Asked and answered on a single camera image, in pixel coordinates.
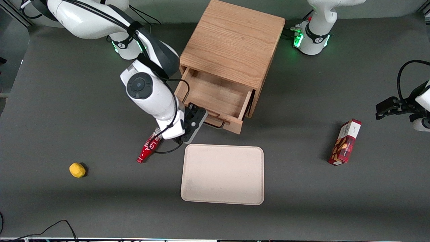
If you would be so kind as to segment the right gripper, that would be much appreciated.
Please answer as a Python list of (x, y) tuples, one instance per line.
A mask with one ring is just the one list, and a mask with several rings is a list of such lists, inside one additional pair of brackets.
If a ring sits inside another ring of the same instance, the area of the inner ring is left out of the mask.
[(184, 110), (176, 112), (174, 120), (162, 121), (156, 119), (156, 122), (161, 130), (163, 139), (174, 139), (184, 135), (191, 137), (194, 132), (194, 127), (191, 125), (193, 117), (198, 114), (199, 107), (193, 103), (188, 104), (188, 114), (185, 115)]

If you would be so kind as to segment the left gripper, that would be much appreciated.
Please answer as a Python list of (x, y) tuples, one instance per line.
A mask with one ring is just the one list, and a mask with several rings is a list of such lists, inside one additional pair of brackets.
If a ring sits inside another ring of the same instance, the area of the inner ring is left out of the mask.
[[(415, 98), (415, 101), (425, 110), (430, 111), (430, 83), (425, 83), (423, 91)], [(385, 99), (376, 106), (375, 118), (381, 120), (391, 115), (413, 114), (417, 112), (410, 98), (400, 100), (394, 96)]]

